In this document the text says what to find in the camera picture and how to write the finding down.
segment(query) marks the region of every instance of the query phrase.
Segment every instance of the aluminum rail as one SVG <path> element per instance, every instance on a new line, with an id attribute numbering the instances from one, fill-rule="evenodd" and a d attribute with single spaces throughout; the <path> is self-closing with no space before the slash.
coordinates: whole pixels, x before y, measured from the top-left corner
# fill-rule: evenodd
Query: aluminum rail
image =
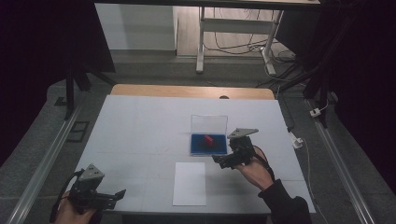
<path id="1" fill-rule="evenodd" d="M 26 219 L 27 215 L 32 208 L 33 203 L 35 202 L 35 198 L 38 195 L 38 192 L 41 190 L 41 187 L 46 180 L 50 169 L 52 168 L 53 163 L 55 163 L 56 158 L 58 157 L 59 152 L 61 151 L 62 146 L 64 145 L 64 141 L 66 140 L 67 135 L 69 134 L 71 128 L 73 127 L 73 123 L 76 120 L 84 100 L 86 98 L 86 93 L 83 92 L 80 99 L 77 100 L 77 107 L 73 114 L 70 116 L 69 120 L 66 120 L 62 125 L 61 130 L 55 137 L 55 140 L 52 142 L 51 146 L 47 150 L 41 162 L 38 164 L 35 173 L 30 179 L 29 184 L 27 185 L 25 191 L 17 202 L 17 205 L 14 208 L 14 211 L 11 213 L 11 216 L 8 218 L 7 223 L 9 224 L 17 224 L 23 223 Z"/>
<path id="2" fill-rule="evenodd" d="M 305 101 L 306 105 L 309 109 L 314 109 L 308 101 Z M 327 148 L 327 151 L 332 159 L 332 163 L 334 164 L 335 170 L 340 176 L 341 182 L 344 185 L 346 193 L 349 195 L 349 198 L 355 207 L 356 213 L 361 220 L 361 223 L 364 224 L 374 224 L 375 220 L 371 215 L 370 209 L 367 206 L 366 201 L 361 196 L 361 191 L 353 180 L 347 166 L 337 148 L 334 141 L 332 140 L 332 136 L 329 131 L 323 127 L 318 119 L 315 119 L 315 125 L 318 129 L 319 135 Z"/>

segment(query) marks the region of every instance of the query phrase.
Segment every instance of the black sleeve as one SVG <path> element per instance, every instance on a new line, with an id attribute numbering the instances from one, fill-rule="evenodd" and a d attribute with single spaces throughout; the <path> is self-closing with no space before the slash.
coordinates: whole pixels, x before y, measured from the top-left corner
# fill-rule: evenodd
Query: black sleeve
<path id="1" fill-rule="evenodd" d="M 308 204 L 304 198 L 292 199 L 286 192 L 280 179 L 276 180 L 271 187 L 259 193 L 265 203 L 271 209 L 271 219 L 274 224 L 310 224 Z"/>

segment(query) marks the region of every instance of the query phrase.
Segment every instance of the red object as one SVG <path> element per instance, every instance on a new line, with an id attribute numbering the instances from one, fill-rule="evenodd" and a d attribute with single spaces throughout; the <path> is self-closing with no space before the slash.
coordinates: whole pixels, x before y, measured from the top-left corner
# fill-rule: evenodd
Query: red object
<path id="1" fill-rule="evenodd" d="M 211 138 L 209 135 L 205 135 L 205 142 L 209 147 L 213 146 L 213 138 Z"/>

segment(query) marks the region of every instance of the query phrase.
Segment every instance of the black curtain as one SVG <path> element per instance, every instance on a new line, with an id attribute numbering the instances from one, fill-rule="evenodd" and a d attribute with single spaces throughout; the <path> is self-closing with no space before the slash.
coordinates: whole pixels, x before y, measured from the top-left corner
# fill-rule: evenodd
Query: black curtain
<path id="1" fill-rule="evenodd" d="M 367 1 L 334 55 L 339 119 L 396 193 L 396 4 Z"/>
<path id="2" fill-rule="evenodd" d="M 0 2 L 1 160 L 7 159 L 71 66 L 114 72 L 93 2 Z"/>

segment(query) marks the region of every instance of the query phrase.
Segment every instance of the hand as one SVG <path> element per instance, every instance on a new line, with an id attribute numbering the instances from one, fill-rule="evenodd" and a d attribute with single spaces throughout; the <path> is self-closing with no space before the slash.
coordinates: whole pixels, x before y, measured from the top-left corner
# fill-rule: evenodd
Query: hand
<path id="1" fill-rule="evenodd" d="M 91 217 L 96 212 L 94 209 L 87 209 L 83 214 L 80 214 L 73 204 L 67 200 L 69 192 L 63 195 L 63 199 L 59 205 L 58 214 L 56 215 L 55 224 L 87 224 Z"/>
<path id="2" fill-rule="evenodd" d="M 254 150 L 259 156 L 267 161 L 264 154 L 259 148 L 254 147 Z M 251 159 L 248 165 L 239 164 L 236 165 L 234 168 L 239 170 L 248 182 L 259 188 L 261 191 L 268 189 L 268 187 L 274 184 L 271 175 L 265 169 L 262 162 L 260 162 L 255 157 Z"/>

